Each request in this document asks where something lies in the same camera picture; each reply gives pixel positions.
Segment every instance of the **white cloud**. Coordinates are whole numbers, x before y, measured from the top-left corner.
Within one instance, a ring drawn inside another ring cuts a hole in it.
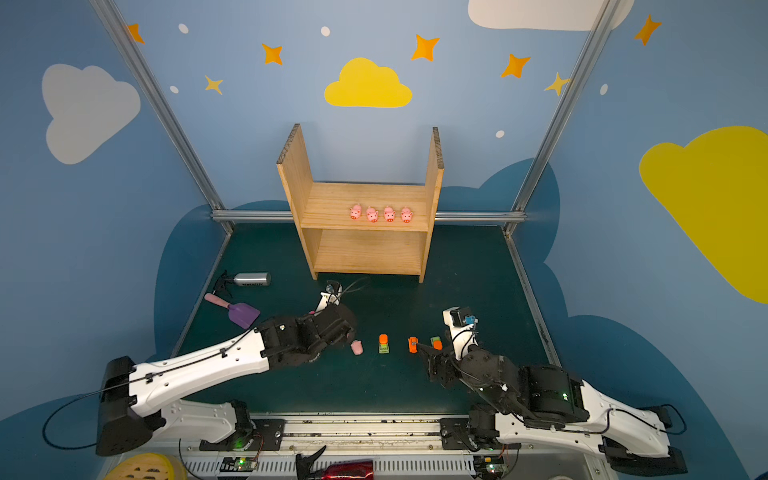
[[[634,0],[622,0],[613,28],[632,9]],[[591,30],[603,0],[469,0],[469,18],[486,28],[534,30]]]
[[[43,100],[53,121],[45,140],[54,157],[72,165],[85,160],[139,113],[133,85],[90,66],[51,65],[43,74]]]

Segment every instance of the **yellow cloud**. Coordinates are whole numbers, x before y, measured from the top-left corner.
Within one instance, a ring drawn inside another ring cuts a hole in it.
[[[725,280],[768,303],[768,134],[724,127],[658,144],[640,175]]]
[[[339,81],[326,87],[326,101],[337,107],[397,108],[406,106],[411,97],[411,89],[400,83],[394,70],[368,58],[350,60]]]

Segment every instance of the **dark green table surface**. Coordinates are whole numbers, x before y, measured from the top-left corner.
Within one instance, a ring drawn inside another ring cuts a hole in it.
[[[214,278],[224,270],[272,274],[270,286],[230,286],[233,301],[255,306],[261,319],[307,313],[315,309],[325,280],[348,285],[362,276],[322,273],[312,280],[296,228],[287,223],[237,225]],[[331,347],[314,363],[232,379],[188,399],[239,399],[253,412],[466,413],[480,398],[460,383],[452,389],[430,383],[421,360],[408,352],[410,336],[422,343],[432,336],[446,341],[442,311],[452,306],[472,308],[486,349],[517,364],[547,362],[498,227],[436,226],[424,283],[417,276],[372,275],[367,288],[343,302],[358,317],[361,356],[348,346]],[[203,302],[180,354],[242,332],[225,309]],[[389,336],[389,354],[379,354],[380,333]]]

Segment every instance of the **robotic arm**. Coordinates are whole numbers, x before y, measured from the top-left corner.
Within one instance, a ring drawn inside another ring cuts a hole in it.
[[[127,356],[107,364],[96,454],[117,455],[150,439],[202,439],[201,450],[247,449],[253,423],[247,406],[179,400],[238,376],[312,362],[327,347],[349,343],[357,319],[329,282],[314,313],[275,316],[226,342],[160,362],[135,365]]]
[[[460,380],[488,403],[474,408],[468,423],[444,425],[444,445],[454,437],[476,452],[530,442],[604,456],[614,470],[630,475],[687,472],[682,453],[670,446],[666,429],[672,422],[663,406],[635,409],[558,366],[516,366],[484,350],[468,308],[445,310],[443,321],[451,338],[446,349],[417,346],[430,380],[444,387]]]

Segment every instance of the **shelf board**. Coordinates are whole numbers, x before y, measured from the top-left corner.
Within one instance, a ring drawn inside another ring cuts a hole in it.
[[[362,215],[353,220],[349,209],[356,204],[362,207]],[[379,211],[375,223],[366,219],[366,209],[374,207]],[[396,217],[393,222],[384,220],[384,207],[392,207]],[[400,219],[400,210],[408,207],[413,211],[413,220],[405,223]],[[306,208],[301,216],[302,228],[332,230],[388,230],[402,232],[426,232],[427,208],[423,185],[383,184],[312,184]]]
[[[420,275],[425,242],[424,232],[322,230],[314,270]]]

